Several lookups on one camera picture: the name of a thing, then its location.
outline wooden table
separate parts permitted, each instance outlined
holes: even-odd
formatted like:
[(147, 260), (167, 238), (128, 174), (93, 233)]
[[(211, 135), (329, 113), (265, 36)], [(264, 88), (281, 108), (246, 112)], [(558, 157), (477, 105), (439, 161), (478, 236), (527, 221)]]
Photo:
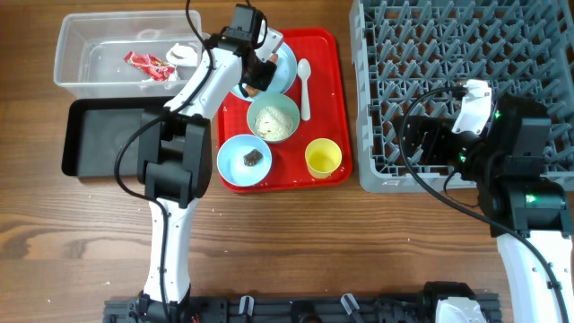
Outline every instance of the wooden table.
[[(215, 32), (229, 24), (235, 2), (192, 7), (204, 31)], [(145, 202), (112, 179), (81, 182), (60, 170), (74, 100), (53, 82), (60, 25), (69, 13), (172, 10), (184, 3), (35, 3), (0, 4), (0, 322), (100, 322), (105, 300), (133, 297), (144, 287), (151, 216)], [(351, 2), (253, 5), (274, 28), (321, 26), (335, 35), (355, 150)], [(239, 196), (215, 171), (193, 221), (192, 294), (375, 295), (417, 292), (427, 281), (446, 280), (498, 292), (506, 321), (512, 320), (506, 273), (486, 225), (429, 194), (369, 194), (358, 177), (355, 167), (338, 187)], [(476, 191), (453, 195), (474, 201)]]

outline dish rack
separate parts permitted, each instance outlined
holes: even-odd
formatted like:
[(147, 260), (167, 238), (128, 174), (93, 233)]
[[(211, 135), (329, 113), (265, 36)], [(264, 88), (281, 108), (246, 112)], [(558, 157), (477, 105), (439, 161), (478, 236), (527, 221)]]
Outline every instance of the dish rack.
[[(488, 80), (496, 101), (508, 93), (542, 102), (552, 118), (544, 176), (574, 190), (574, 23), (565, 0), (354, 0), (349, 15), (357, 79), (357, 151), (369, 192), (420, 192), (400, 158), (391, 120), (418, 96), (467, 78)], [(418, 114), (456, 118), (450, 94)], [(447, 165), (418, 174), (442, 189)], [(456, 175), (450, 188), (474, 187)]]

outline white food in bowl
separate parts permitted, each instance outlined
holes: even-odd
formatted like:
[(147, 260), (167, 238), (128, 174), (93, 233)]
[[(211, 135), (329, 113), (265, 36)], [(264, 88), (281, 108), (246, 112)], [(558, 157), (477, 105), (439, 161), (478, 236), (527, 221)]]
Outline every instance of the white food in bowl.
[(281, 109), (267, 106), (257, 114), (255, 133), (264, 140), (283, 140), (291, 134), (292, 129), (293, 119)]

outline plastic bin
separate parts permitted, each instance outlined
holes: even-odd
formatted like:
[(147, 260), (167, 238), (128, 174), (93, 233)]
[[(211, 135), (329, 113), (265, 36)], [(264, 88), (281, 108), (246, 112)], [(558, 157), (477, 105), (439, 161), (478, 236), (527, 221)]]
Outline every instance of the plastic bin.
[[(544, 176), (574, 190), (574, 23), (565, 0), (354, 0), (349, 15), (357, 78), (357, 150), (369, 192), (420, 192), (399, 156), (391, 120), (424, 92), (465, 78), (489, 80), (502, 94), (533, 97), (552, 129)], [(419, 115), (456, 118), (447, 94)], [(408, 162), (441, 190), (453, 167)], [(455, 176), (450, 188), (473, 187)]]
[[(199, 13), (189, 14), (201, 33)], [(165, 60), (176, 43), (194, 48), (199, 64), (203, 48), (185, 11), (70, 14), (57, 42), (54, 82), (78, 99), (175, 96), (195, 67), (178, 66), (179, 81), (142, 82), (150, 77), (124, 57), (134, 51)]]

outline blue plate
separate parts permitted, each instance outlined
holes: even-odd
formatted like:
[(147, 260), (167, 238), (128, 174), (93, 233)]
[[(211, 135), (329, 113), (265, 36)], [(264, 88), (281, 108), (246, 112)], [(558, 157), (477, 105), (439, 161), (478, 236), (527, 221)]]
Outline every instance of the blue plate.
[(259, 98), (262, 94), (265, 93), (285, 93), (287, 90), (291, 88), (293, 83), (295, 82), (295, 78), (297, 78), (297, 58), (293, 51), (289, 47), (289, 45), (283, 43), (279, 50), (277, 50), (277, 55), (279, 58), (277, 59), (277, 70), (275, 71), (275, 75), (273, 80), (269, 84), (267, 91), (261, 91), (258, 95), (253, 98), (245, 98), (241, 91), (239, 90), (239, 85), (235, 85), (231, 90), (231, 93), (236, 97), (252, 102), (255, 99)]
[[(263, 158), (254, 166), (246, 166), (243, 156), (257, 149)], [(269, 146), (254, 135), (236, 135), (226, 141), (217, 153), (217, 169), (223, 179), (238, 187), (256, 185), (267, 176), (273, 157)]]

